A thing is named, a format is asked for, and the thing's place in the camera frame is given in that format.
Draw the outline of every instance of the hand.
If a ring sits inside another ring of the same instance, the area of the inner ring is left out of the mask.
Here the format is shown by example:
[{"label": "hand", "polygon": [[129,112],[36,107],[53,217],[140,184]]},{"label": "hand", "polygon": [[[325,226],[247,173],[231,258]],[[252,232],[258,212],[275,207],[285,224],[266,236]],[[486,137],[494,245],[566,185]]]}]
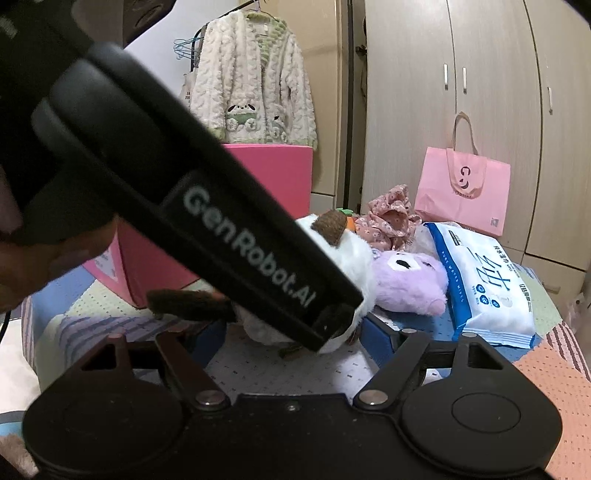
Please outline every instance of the hand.
[{"label": "hand", "polygon": [[[22,224],[4,171],[0,167],[0,232],[11,233]],[[116,219],[107,225],[69,238],[58,245],[21,247],[0,242],[0,312],[16,308],[25,297],[41,290],[87,260],[104,252],[115,235]]]}]

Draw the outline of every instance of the cartoon face on jacket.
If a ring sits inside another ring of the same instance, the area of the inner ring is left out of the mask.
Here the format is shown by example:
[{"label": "cartoon face on jacket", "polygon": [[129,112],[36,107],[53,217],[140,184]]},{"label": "cartoon face on jacket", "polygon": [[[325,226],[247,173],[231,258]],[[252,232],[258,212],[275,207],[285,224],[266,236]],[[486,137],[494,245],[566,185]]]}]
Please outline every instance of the cartoon face on jacket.
[{"label": "cartoon face on jacket", "polygon": [[247,131],[256,130],[256,108],[253,104],[231,105],[226,112],[226,129],[235,132],[242,128]]},{"label": "cartoon face on jacket", "polygon": [[271,138],[273,141],[287,143],[287,133],[285,133],[285,123],[279,115],[276,115],[271,122]]}]

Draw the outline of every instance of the plush toy ear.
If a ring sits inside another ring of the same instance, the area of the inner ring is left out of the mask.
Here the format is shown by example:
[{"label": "plush toy ear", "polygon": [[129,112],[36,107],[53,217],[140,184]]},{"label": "plush toy ear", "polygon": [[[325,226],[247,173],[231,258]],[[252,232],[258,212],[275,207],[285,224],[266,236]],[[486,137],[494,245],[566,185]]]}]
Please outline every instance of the plush toy ear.
[{"label": "plush toy ear", "polygon": [[332,247],[339,244],[347,228],[347,216],[339,210],[330,210],[320,215],[311,225]]}]

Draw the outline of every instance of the black cable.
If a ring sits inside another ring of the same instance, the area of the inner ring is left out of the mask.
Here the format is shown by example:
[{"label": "black cable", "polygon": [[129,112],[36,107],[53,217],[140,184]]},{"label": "black cable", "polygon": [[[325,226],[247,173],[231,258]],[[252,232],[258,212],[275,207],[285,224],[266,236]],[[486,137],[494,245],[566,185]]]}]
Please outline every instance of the black cable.
[{"label": "black cable", "polygon": [[2,327],[0,327],[0,342],[2,342],[2,339],[4,338],[4,334],[6,333],[6,330],[8,329],[8,322],[10,322],[10,314],[11,313],[12,313],[12,311],[8,310],[4,314],[4,321],[2,322]]}]

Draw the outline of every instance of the wet wipes package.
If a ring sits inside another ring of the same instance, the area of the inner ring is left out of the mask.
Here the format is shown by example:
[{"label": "wet wipes package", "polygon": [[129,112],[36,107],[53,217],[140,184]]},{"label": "wet wipes package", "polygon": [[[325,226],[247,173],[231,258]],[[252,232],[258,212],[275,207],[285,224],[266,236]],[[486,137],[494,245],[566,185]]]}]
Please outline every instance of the wet wipes package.
[{"label": "wet wipes package", "polygon": [[535,336],[530,292],[494,238],[443,223],[427,223],[449,278],[456,331],[493,345],[531,348]]}]

